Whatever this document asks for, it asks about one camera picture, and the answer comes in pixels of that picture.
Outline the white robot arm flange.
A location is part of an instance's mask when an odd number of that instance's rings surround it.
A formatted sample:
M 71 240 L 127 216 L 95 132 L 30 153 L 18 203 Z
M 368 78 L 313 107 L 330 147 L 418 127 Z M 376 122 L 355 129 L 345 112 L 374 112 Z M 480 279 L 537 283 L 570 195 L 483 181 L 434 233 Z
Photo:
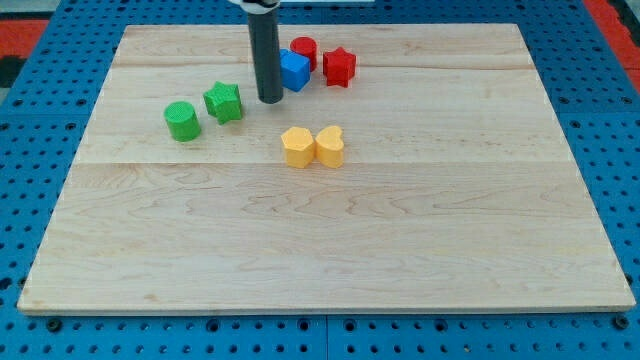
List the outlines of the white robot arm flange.
M 243 11 L 253 15 L 263 15 L 273 11 L 280 5 L 280 0 L 229 0 Z

